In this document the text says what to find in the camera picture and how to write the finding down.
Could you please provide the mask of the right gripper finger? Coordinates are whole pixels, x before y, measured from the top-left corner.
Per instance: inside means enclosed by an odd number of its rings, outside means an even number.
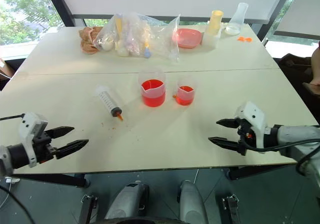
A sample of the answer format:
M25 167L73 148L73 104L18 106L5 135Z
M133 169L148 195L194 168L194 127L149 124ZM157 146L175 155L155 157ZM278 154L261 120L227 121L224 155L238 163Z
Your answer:
M235 151L240 153L238 142L228 140L224 137L209 137L208 140L213 144L227 150Z
M237 129L241 125L241 122L239 118L224 118L216 121L216 124L226 128Z

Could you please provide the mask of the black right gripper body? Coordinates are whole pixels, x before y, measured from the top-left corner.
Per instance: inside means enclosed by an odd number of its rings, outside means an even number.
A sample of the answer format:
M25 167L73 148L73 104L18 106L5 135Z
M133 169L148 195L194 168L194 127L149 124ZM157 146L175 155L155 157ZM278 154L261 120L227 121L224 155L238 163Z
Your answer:
M236 122L239 124L237 133L240 137L238 141L238 153L245 156L247 150L253 150L257 147L256 134L252 130L252 125L245 119L237 118Z

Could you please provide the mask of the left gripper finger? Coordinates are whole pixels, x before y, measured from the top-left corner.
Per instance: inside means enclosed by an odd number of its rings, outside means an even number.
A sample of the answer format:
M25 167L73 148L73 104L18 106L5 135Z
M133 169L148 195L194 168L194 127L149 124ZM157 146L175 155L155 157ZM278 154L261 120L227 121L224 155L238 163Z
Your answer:
M69 132L73 131L75 128L71 126L59 126L53 129L46 130L46 134L51 138L51 139L56 139L59 137L63 137Z
M87 143L89 142L88 139L81 139L81 140L75 140L73 142L68 143L67 145L60 147L56 149L54 155L56 159L64 158L68 155L71 155L80 149L82 149Z

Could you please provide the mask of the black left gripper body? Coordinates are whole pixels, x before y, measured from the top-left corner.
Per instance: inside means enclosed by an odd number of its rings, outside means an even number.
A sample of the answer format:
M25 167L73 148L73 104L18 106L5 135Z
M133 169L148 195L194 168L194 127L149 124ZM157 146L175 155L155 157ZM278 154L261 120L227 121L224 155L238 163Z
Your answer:
M55 138L54 130L46 130L39 136L32 139L32 147L36 156L36 162L45 163L54 158L54 148L51 146L52 139Z

